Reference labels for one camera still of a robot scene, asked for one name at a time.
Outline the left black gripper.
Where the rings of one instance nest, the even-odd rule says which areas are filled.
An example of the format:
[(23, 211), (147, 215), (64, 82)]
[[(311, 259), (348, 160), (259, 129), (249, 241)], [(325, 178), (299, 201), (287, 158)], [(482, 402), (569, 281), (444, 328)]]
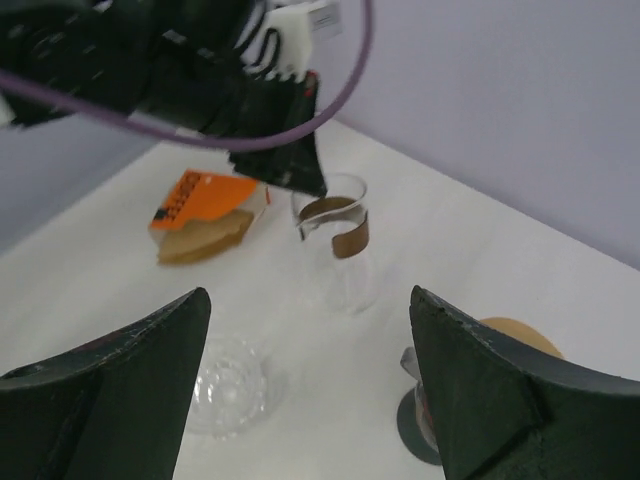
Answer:
[[(248, 77), (233, 53), (253, 1), (5, 1), (1, 67), (124, 116), (206, 135), (263, 137), (314, 115), (318, 82)], [(232, 152), (235, 173), (310, 196), (327, 186), (314, 133)]]

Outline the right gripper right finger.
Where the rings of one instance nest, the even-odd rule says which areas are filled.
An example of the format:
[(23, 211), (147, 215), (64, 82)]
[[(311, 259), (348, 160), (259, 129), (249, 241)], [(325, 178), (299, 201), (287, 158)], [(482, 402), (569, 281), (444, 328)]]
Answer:
[(541, 352), (420, 286), (409, 316), (446, 478), (638, 478), (638, 381)]

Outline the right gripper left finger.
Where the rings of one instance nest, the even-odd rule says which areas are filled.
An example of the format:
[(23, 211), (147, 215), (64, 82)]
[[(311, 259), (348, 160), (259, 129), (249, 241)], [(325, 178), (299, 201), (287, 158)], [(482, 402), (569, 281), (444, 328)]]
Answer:
[(4, 479), (170, 479), (209, 327), (201, 287), (1, 377)]

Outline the orange coffee filter box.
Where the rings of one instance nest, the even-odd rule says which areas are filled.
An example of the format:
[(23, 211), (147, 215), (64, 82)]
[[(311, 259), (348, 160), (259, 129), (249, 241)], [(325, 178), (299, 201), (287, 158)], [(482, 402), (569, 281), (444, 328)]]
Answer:
[(193, 264), (238, 246), (270, 203), (264, 183), (185, 170), (148, 225), (158, 263)]

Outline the clear glass flask with coffee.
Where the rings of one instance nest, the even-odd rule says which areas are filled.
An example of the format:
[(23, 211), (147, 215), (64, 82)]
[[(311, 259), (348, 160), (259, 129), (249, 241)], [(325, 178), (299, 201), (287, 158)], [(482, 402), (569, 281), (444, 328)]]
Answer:
[(323, 197), (291, 195), (303, 278), (321, 307), (354, 314), (371, 305), (376, 290), (368, 186), (348, 173), (328, 174), (325, 180)]

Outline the dark carafe with red lid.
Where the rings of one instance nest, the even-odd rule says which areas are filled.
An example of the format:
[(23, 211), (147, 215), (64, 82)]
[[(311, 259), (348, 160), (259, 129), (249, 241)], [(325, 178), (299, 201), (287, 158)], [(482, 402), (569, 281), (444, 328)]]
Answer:
[(427, 442), (419, 428), (416, 412), (414, 390), (410, 390), (401, 399), (396, 413), (399, 437), (415, 458), (433, 466), (441, 466), (437, 450)]

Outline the brown paper coffee filter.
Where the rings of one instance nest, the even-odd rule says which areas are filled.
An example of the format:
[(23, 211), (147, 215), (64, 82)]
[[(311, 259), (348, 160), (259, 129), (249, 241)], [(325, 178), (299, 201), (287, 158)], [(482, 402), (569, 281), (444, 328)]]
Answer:
[(524, 322), (508, 317), (489, 317), (481, 319), (480, 323), (548, 355), (564, 358), (564, 355), (547, 337)]

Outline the grey transparent dripper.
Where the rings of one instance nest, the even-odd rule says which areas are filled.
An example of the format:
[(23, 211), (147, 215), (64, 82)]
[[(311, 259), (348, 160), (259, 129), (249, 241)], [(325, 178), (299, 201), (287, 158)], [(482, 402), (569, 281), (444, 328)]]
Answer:
[(414, 387), (416, 422), (425, 441), (433, 444), (433, 431), (426, 416), (424, 391), (414, 347), (407, 347), (404, 350), (400, 359), (400, 365), (403, 370), (416, 381), (416, 385)]

